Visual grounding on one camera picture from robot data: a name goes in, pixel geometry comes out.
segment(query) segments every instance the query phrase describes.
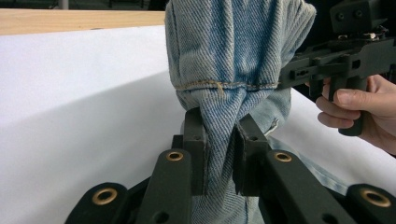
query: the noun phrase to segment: hand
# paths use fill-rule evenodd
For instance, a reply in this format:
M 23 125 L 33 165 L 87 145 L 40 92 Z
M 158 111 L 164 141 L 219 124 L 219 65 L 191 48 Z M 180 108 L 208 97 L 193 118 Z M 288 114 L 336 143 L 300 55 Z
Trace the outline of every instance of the hand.
M 345 129 L 365 113 L 359 138 L 396 155 L 396 85 L 375 75 L 367 78 L 367 87 L 367 92 L 338 90 L 332 103 L 328 101 L 327 81 L 323 96 L 317 99 L 317 107 L 323 111 L 318 120 L 328 127 Z

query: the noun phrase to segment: white surface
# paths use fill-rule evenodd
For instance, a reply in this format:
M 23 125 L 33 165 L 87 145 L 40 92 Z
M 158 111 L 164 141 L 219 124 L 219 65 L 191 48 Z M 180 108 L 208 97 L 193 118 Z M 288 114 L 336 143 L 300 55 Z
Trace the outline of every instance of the white surface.
M 1 223 L 64 223 L 91 187 L 132 187 L 184 118 L 162 26 L 0 36 L 0 62 Z M 396 194 L 393 158 L 322 127 L 293 96 L 278 138 L 348 183 Z

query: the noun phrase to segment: denim fabric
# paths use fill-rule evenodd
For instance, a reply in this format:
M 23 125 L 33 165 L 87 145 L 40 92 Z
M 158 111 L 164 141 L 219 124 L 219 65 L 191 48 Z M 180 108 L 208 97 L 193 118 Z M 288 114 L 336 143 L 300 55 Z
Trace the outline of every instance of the denim fabric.
M 279 71 L 314 17 L 303 0 L 167 5 L 171 81 L 185 109 L 200 106 L 210 151 L 207 195 L 194 197 L 193 223 L 263 223 L 258 199 L 235 195 L 232 130 L 251 111 L 265 133 L 285 120 L 290 90 L 274 91 Z

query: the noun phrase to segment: light blue denim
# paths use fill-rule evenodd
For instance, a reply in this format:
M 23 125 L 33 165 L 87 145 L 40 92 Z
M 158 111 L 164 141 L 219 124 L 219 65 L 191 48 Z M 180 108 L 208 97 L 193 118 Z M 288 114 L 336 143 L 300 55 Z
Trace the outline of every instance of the light blue denim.
M 208 137 L 208 191 L 193 223 L 263 223 L 258 199 L 235 194 L 235 123 L 251 112 L 264 133 L 284 121 L 290 90 L 278 75 L 315 17 L 304 0 L 171 0 L 165 29 L 170 78 L 185 109 L 201 108 Z

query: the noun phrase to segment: fabric fold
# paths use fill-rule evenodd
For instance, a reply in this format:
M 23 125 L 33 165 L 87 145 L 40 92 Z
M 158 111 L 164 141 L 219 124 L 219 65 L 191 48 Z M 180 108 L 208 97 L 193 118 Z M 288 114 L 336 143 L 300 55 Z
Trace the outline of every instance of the fabric fold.
M 170 78 L 185 109 L 200 107 L 210 151 L 207 195 L 194 198 L 193 223 L 262 223 L 257 198 L 235 194 L 233 126 L 249 112 L 264 133 L 286 119 L 290 90 L 274 89 L 315 13 L 303 0 L 168 3 Z

